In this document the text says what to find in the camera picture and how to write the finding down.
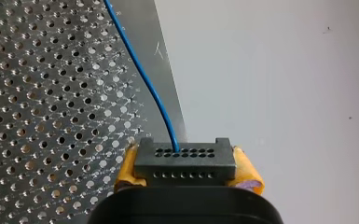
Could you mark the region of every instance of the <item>metal plate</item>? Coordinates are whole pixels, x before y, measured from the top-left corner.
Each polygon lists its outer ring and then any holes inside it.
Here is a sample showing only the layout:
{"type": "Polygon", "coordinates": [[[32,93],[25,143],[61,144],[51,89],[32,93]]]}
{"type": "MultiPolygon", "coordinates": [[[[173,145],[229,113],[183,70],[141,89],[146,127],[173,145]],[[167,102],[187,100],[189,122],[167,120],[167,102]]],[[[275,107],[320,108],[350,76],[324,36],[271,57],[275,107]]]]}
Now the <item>metal plate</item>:
{"type": "MultiPolygon", "coordinates": [[[[115,7],[184,141],[154,2],[128,2],[115,7]]],[[[102,0],[0,0],[0,223],[85,223],[151,133],[167,139],[102,0]]]]}

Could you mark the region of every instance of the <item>black connector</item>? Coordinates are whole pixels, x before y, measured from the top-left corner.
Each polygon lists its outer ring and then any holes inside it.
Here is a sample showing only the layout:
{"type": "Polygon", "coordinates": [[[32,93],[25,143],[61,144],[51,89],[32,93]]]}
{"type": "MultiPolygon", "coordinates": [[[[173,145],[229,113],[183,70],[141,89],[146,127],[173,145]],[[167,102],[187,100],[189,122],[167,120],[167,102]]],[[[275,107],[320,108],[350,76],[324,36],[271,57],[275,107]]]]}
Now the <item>black connector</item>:
{"type": "Polygon", "coordinates": [[[148,186],[225,186],[235,176],[235,161],[228,138],[215,143],[181,143],[173,152],[169,143],[141,139],[134,164],[137,178],[148,186]]]}

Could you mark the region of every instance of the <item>black plastic part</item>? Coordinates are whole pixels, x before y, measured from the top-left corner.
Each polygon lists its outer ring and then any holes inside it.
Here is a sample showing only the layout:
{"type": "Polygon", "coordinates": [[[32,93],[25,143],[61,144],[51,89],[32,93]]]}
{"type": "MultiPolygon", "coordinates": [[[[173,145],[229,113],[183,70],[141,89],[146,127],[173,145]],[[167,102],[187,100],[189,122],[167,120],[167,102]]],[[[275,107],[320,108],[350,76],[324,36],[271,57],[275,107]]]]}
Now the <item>black plastic part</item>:
{"type": "Polygon", "coordinates": [[[103,200],[89,224],[283,224],[267,200],[245,189],[181,187],[124,189],[103,200]]]}
{"type": "Polygon", "coordinates": [[[175,153],[170,143],[142,138],[134,174],[148,186],[224,186],[235,176],[235,161],[228,138],[215,143],[181,143],[175,153]]]}

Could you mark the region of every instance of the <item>cable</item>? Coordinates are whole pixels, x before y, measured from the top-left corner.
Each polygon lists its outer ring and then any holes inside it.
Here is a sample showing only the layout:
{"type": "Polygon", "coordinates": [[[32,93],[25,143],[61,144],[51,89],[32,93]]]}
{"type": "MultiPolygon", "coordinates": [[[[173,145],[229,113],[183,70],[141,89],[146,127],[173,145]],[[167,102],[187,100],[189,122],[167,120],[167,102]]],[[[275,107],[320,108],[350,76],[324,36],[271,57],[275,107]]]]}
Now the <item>cable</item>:
{"type": "Polygon", "coordinates": [[[130,43],[130,40],[127,38],[126,34],[124,33],[124,30],[122,29],[122,26],[120,24],[120,21],[118,20],[118,17],[115,13],[115,10],[113,9],[112,5],[110,4],[109,0],[104,0],[106,9],[112,18],[113,23],[115,24],[118,33],[120,34],[121,39],[124,42],[124,45],[127,48],[127,51],[129,52],[133,62],[135,63],[135,67],[138,70],[139,74],[141,75],[142,79],[144,80],[147,88],[149,89],[150,93],[152,94],[157,107],[159,108],[159,113],[161,113],[162,118],[164,119],[165,126],[167,126],[168,134],[171,138],[171,143],[173,144],[173,151],[179,152],[179,145],[176,139],[175,131],[173,130],[173,124],[171,123],[170,117],[168,116],[167,111],[165,110],[165,107],[163,103],[161,102],[161,99],[159,99],[159,95],[157,94],[156,89],[153,87],[152,82],[150,81],[149,77],[147,76],[144,68],[141,65],[141,62],[139,62],[138,57],[135,54],[134,49],[132,48],[132,45],[130,43]]]}

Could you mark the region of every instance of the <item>white wall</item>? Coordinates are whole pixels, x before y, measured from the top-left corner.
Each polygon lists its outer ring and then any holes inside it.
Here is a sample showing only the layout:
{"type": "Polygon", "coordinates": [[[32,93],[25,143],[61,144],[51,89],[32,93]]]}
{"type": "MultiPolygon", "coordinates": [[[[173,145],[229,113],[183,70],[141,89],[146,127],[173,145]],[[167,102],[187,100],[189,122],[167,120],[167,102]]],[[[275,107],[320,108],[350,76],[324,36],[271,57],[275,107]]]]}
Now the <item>white wall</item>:
{"type": "Polygon", "coordinates": [[[359,223],[359,0],[156,5],[189,141],[241,145],[285,223],[359,223]]]}

